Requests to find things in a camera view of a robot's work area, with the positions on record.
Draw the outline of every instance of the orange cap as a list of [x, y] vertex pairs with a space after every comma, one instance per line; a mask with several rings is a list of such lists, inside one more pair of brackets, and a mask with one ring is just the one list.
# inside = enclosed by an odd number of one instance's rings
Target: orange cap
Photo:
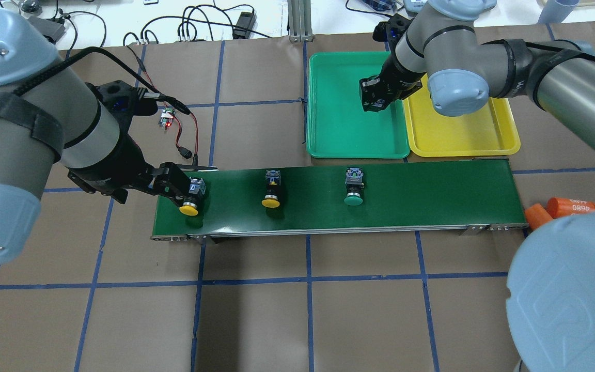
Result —
[[553, 219], [572, 214], [586, 214], [595, 212], [595, 203], [567, 198], [550, 198], [547, 201], [547, 212]]
[[543, 205], [540, 204], [535, 204], [527, 208], [525, 210], [525, 217], [527, 217], [527, 223], [529, 223], [532, 230], [538, 229], [553, 219], [547, 210], [544, 209]]

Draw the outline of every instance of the green push button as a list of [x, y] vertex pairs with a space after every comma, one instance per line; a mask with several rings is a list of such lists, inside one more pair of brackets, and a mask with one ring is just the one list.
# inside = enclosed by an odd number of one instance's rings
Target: green push button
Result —
[[346, 205], [350, 205], [352, 207], [362, 204], [362, 201], [362, 198], [357, 195], [350, 195], [349, 197], [343, 199], [343, 202], [346, 203]]

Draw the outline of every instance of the conveyor belt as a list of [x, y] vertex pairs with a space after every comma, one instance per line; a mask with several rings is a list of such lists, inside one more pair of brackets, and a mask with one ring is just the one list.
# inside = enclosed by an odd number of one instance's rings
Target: conveyor belt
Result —
[[347, 167], [279, 168], [281, 207], [266, 209], [265, 169], [188, 173], [206, 181], [201, 213], [184, 216], [159, 198], [152, 238], [212, 238], [368, 231], [523, 228], [519, 195], [507, 160], [360, 165], [364, 203], [350, 207]]

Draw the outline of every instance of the green tray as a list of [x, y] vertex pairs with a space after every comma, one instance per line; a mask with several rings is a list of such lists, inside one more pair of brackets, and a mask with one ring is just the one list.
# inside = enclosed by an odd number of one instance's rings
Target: green tray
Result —
[[403, 104], [365, 113], [359, 80], [389, 52], [316, 53], [309, 61], [307, 151], [314, 158], [401, 159], [410, 153]]
[[362, 165], [364, 203], [345, 205], [347, 167], [281, 168], [286, 196], [261, 205], [265, 169], [188, 173], [208, 186], [200, 214], [159, 198], [152, 238], [365, 233], [526, 226], [506, 160]]

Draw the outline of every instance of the black cable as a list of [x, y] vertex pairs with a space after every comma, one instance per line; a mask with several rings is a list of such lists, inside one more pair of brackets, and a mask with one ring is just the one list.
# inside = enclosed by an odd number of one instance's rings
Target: black cable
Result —
[[131, 47], [129, 47], [129, 45], [125, 45], [125, 47], [127, 49], [130, 49], [130, 52], [134, 54], [135, 59], [137, 59], [137, 64], [139, 64], [139, 69], [145, 73], [148, 73], [148, 71], [146, 71], [146, 66], [144, 66], [144, 61], [142, 61], [142, 59], [139, 58], [139, 56], [134, 52], [134, 50], [132, 50]]
[[250, 7], [252, 9], [252, 14], [255, 14], [256, 13], [256, 10], [250, 4], [238, 4], [238, 5], [234, 6], [234, 7], [230, 7], [230, 8], [222, 9], [222, 10], [227, 11], [227, 10], [232, 10], [232, 9], [239, 8], [239, 7]]
[[54, 15], [52, 16], [52, 21], [56, 19], [56, 16], [59, 15], [59, 0], [56, 0], [56, 10], [54, 10]]
[[222, 14], [224, 14], [224, 16], [226, 17], [226, 19], [229, 20], [229, 24], [231, 25], [231, 37], [233, 37], [233, 33], [236, 30], [233, 28], [233, 21], [231, 20], [231, 17], [229, 17], [229, 15], [226, 14], [226, 12], [224, 10], [222, 10], [222, 9], [220, 9], [218, 7], [215, 7], [214, 5], [210, 5], [210, 4], [197, 5], [196, 7], [194, 7], [194, 9], [192, 9], [190, 11], [190, 14], [188, 14], [188, 16], [187, 16], [187, 20], [189, 21], [191, 19], [192, 12], [194, 12], [194, 10], [200, 9], [201, 7], [206, 7], [206, 8], [212, 8], [212, 9], [215, 9], [215, 10], [219, 10], [219, 12], [221, 12]]
[[[146, 29], [146, 27], [148, 27], [148, 26], [149, 26], [149, 24], [151, 24], [151, 23], [153, 23], [153, 22], [155, 22], [155, 21], [159, 21], [160, 19], [167, 19], [167, 18], [185, 19], [184, 17], [181, 17], [181, 16], [179, 16], [179, 15], [163, 15], [162, 17], [157, 17], [157, 18], [151, 19], [151, 21], [148, 21], [148, 22], [146, 23], [146, 25], [144, 26], [144, 28], [142, 28], [142, 30], [145, 30], [145, 29]], [[229, 24], [225, 24], [225, 23], [218, 23], [218, 22], [209, 22], [209, 21], [201, 21], [201, 19], [190, 19], [190, 21], [191, 21], [191, 22], [198, 22], [198, 23], [210, 23], [210, 24], [217, 24], [217, 26], [229, 26]], [[272, 37], [272, 36], [269, 36], [269, 35], [265, 35], [265, 34], [263, 34], [263, 33], [260, 33], [260, 32], [258, 32], [258, 31], [251, 30], [251, 29], [249, 29], [249, 28], [245, 28], [245, 27], [241, 27], [241, 26], [236, 26], [236, 25], [234, 25], [233, 27], [234, 27], [236, 30], [241, 30], [241, 31], [249, 31], [250, 33], [254, 33], [254, 34], [257, 34], [257, 35], [261, 35], [261, 36], [264, 36], [264, 37], [266, 37], [266, 38], [271, 38], [271, 37]]]
[[75, 37], [73, 38], [73, 44], [70, 45], [70, 48], [68, 48], [68, 51], [66, 52], [66, 56], [70, 56], [70, 52], [75, 47], [75, 43], [77, 42], [77, 36], [78, 36], [79, 33], [77, 32], [77, 28], [75, 26], [75, 23], [73, 23], [72, 19], [70, 19], [70, 16], [68, 16], [65, 19], [66, 19], [66, 21], [68, 21], [70, 24], [73, 25], [73, 30], [75, 30]]
[[359, 9], [352, 9], [351, 7], [348, 6], [348, 2], [350, 0], [346, 0], [346, 9], [347, 10], [352, 10], [354, 12], [360, 12], [360, 13], [366, 13], [366, 14], [376, 14], [376, 15], [382, 15], [385, 16], [387, 18], [392, 18], [389, 14], [384, 14], [384, 13], [380, 13], [380, 12], [370, 12], [370, 11], [366, 11], [366, 10], [359, 10]]
[[132, 37], [134, 37], [134, 40], [137, 40], [137, 44], [141, 44], [141, 42], [139, 41], [139, 38], [137, 37], [137, 34], [135, 34], [135, 33], [127, 33], [127, 34], [123, 35], [123, 45], [126, 44], [126, 38], [128, 36], [130, 36], [130, 35], [132, 35]]
[[153, 37], [155, 38], [155, 42], [157, 44], [160, 44], [160, 40], [158, 40], [158, 36], [151, 30], [146, 30], [146, 32], [144, 33], [144, 39], [146, 39], [146, 42], [149, 42], [148, 33], [152, 33]]
[[12, 91], [12, 94], [14, 94], [18, 97], [23, 94], [26, 94], [31, 89], [37, 87], [38, 85], [42, 84], [43, 82], [46, 82], [48, 79], [54, 77], [55, 75], [59, 74], [60, 72], [64, 71], [65, 69], [69, 68], [75, 62], [79, 61], [80, 59], [82, 59], [85, 56], [88, 56], [91, 53], [102, 54], [103, 56], [108, 57], [109, 59], [114, 61], [116, 64], [118, 64], [118, 66], [123, 68], [123, 70], [125, 70], [130, 75], [134, 76], [135, 79], [137, 79], [140, 83], [142, 83], [144, 86], [146, 86], [149, 89], [149, 91], [156, 92], [157, 94], [160, 94], [160, 97], [158, 98], [160, 101], [165, 101], [168, 104], [171, 104], [175, 109], [180, 111], [180, 113], [184, 113], [185, 115], [189, 115], [191, 113], [188, 106], [185, 106], [184, 103], [180, 102], [178, 99], [176, 99], [174, 97], [162, 94], [162, 92], [160, 92], [157, 88], [153, 87], [153, 85], [151, 83], [146, 82], [146, 80], [144, 80], [143, 77], [139, 76], [139, 74], [137, 74], [135, 71], [132, 71], [132, 69], [130, 67], [128, 67], [128, 65], [126, 65], [125, 63], [123, 63], [123, 61], [121, 61], [116, 56], [114, 56], [114, 54], [111, 54], [111, 52], [108, 52], [107, 50], [98, 48], [96, 46], [90, 46], [90, 47], [84, 48], [80, 52], [75, 54], [74, 56], [70, 56], [70, 57], [66, 58], [65, 61], [63, 61], [59, 64], [56, 64], [54, 66], [51, 66], [50, 68], [47, 68], [46, 70], [29, 78], [22, 85], [19, 85], [19, 87], [15, 88]]
[[[188, 17], [185, 17], [185, 13], [187, 12], [188, 9], [193, 9], [193, 10], [190, 11], [190, 15]], [[201, 14], [203, 14], [203, 18], [205, 18], [206, 21], [210, 22], [210, 19], [208, 19], [208, 15], [206, 15], [206, 12], [204, 12], [203, 10], [201, 10], [198, 7], [194, 7], [193, 5], [190, 5], [189, 7], [185, 7], [185, 9], [182, 10], [182, 18], [184, 18], [185, 21], [188, 21], [189, 22], [190, 21], [190, 18], [189, 17], [192, 15], [192, 12], [194, 10], [199, 10], [201, 12]], [[210, 26], [210, 23], [208, 24], [208, 31], [210, 32], [210, 40], [213, 40], [214, 39], [213, 28]]]
[[[185, 29], [183, 28], [183, 26], [187, 24], [187, 35], [185, 35]], [[192, 38], [190, 38], [190, 41], [194, 41], [196, 40], [196, 35], [198, 33], [196, 26], [194, 26], [194, 23], [191, 23], [190, 21], [182, 21], [182, 23], [180, 23], [178, 25], [178, 29], [176, 30], [178, 33], [178, 38], [180, 38], [181, 36], [185, 39], [188, 40], [189, 36], [190, 36], [190, 26], [192, 26], [194, 28], [194, 36], [192, 36]]]
[[[198, 19], [192, 19], [192, 21], [199, 22], [199, 23], [206, 23], [205, 21], [199, 21]], [[228, 26], [228, 24], [224, 24], [224, 23], [217, 23], [217, 22], [211, 22], [211, 23], [212, 24], [217, 24], [218, 26]], [[236, 30], [249, 31], [250, 33], [261, 35], [261, 36], [266, 37], [266, 38], [271, 38], [272, 37], [272, 36], [269, 36], [269, 35], [265, 35], [263, 33], [260, 33], [258, 31], [251, 30], [250, 28], [245, 28], [245, 27], [237, 26], [235, 24], [234, 24], [233, 27]]]
[[75, 10], [73, 12], [67, 12], [66, 14], [90, 14], [98, 17], [102, 21], [102, 28], [104, 28], [104, 35], [102, 35], [102, 42], [100, 43], [100, 47], [104, 47], [104, 42], [107, 40], [107, 24], [105, 23], [104, 19], [99, 15], [95, 14], [94, 12], [85, 12], [84, 10]]

